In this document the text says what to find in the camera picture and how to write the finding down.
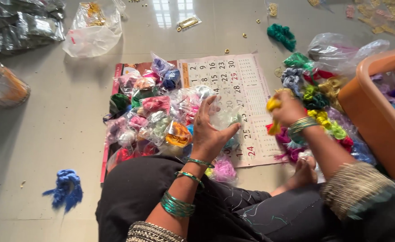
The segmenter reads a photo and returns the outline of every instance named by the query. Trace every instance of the woman's hand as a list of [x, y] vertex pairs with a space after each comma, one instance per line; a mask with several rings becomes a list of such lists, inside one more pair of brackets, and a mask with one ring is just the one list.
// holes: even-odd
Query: woman's hand
[[298, 119], [308, 116], [302, 104], [296, 98], [292, 98], [289, 92], [279, 92], [274, 97], [281, 101], [281, 107], [274, 109], [272, 115], [284, 127], [290, 127]]
[[216, 96], [210, 96], [200, 105], [194, 118], [193, 150], [190, 158], [211, 163], [227, 141], [239, 130], [240, 124], [232, 124], [224, 130], [216, 130], [209, 123], [209, 106]]

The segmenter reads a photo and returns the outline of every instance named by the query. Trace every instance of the wire basket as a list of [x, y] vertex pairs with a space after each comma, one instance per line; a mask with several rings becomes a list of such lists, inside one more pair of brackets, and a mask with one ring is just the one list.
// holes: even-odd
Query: wire basket
[[0, 63], [0, 107], [16, 107], [29, 96], [30, 87]]

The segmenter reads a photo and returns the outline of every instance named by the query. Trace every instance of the tiled floor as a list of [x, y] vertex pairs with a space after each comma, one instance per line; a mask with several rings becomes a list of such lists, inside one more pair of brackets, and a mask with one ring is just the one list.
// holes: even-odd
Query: tiled floor
[[[66, 29], [78, 2], [67, 1]], [[274, 69], [290, 52], [267, 37], [268, 24], [290, 26], [298, 51], [304, 53], [313, 37], [325, 32], [345, 34], [359, 46], [384, 38], [395, 48], [395, 37], [375, 36], [367, 25], [347, 20], [346, 0], [327, 1], [335, 14], [313, 8], [306, 0], [273, 2], [278, 3], [278, 16], [268, 23], [263, 0], [126, 1], [129, 20], [123, 23], [123, 37], [104, 56], [71, 58], [61, 45], [52, 45], [1, 60], [32, 91], [24, 105], [0, 109], [0, 242], [97, 241], [94, 212], [105, 135], [101, 119], [108, 111], [116, 63], [149, 62], [150, 51], [168, 60], [223, 55], [226, 48], [230, 54], [258, 51], [274, 89], [281, 86]], [[191, 14], [203, 22], [178, 33], [179, 17]], [[66, 168], [80, 175], [84, 198], [64, 215], [54, 212], [41, 193], [53, 188], [56, 172]], [[238, 175], [239, 186], [270, 191], [289, 172], [286, 166], [272, 165], [239, 169]], [[23, 180], [27, 182], [20, 189]]]

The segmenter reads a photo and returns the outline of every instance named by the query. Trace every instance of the orange plastic basket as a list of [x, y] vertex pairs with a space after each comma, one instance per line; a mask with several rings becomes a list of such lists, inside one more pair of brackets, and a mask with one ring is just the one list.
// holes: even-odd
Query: orange plastic basket
[[395, 50], [364, 59], [356, 77], [339, 92], [338, 100], [378, 161], [395, 179], [395, 109], [370, 75], [395, 70]]

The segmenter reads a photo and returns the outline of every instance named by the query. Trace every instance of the calendar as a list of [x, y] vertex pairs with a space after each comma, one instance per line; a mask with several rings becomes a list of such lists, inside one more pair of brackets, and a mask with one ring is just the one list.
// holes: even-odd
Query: calendar
[[183, 87], [209, 86], [222, 97], [220, 105], [224, 110], [242, 107], [240, 145], [224, 150], [234, 167], [282, 162], [274, 158], [282, 151], [265, 127], [272, 123], [272, 116], [266, 111], [270, 92], [256, 54], [182, 59], [177, 64]]

